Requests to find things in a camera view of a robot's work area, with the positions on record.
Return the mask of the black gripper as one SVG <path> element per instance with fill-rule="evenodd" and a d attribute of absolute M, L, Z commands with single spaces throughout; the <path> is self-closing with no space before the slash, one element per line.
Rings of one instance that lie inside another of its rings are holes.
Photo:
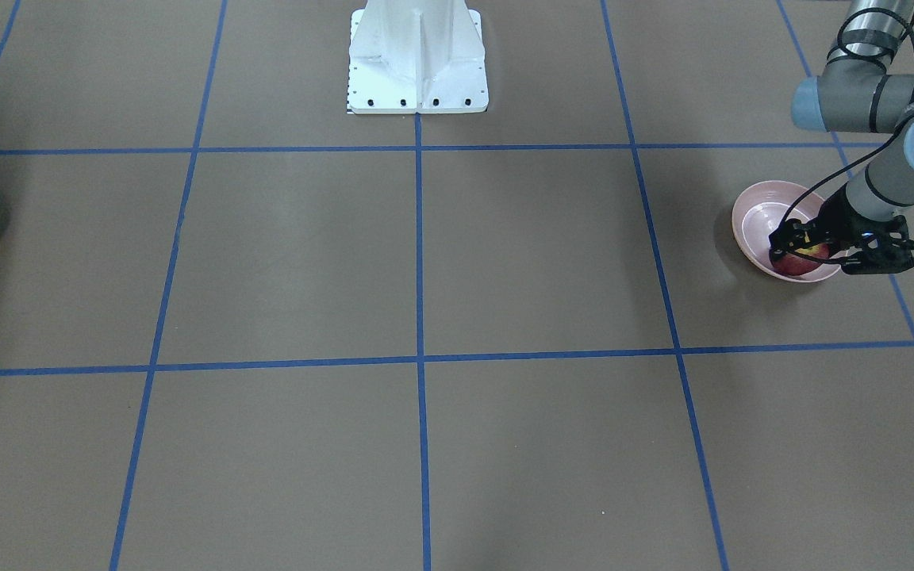
<path fill-rule="evenodd" d="M 887 221 L 860 216 L 847 197 L 847 184 L 829 197 L 811 221 L 784 220 L 768 235 L 768 258 L 819 261 L 823 243 L 831 250 L 849 250 L 841 270 L 849 275 L 902 274 L 914 268 L 914 240 L 907 218 Z"/>

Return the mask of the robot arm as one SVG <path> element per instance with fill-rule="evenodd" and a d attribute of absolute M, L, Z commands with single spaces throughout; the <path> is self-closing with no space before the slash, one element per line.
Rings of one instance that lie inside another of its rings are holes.
<path fill-rule="evenodd" d="M 769 237 L 773 271 L 899 274 L 914 267 L 906 221 L 914 206 L 914 1 L 853 1 L 820 75 L 795 90 L 805 130 L 885 134 L 812 220 L 785 213 Z"/>

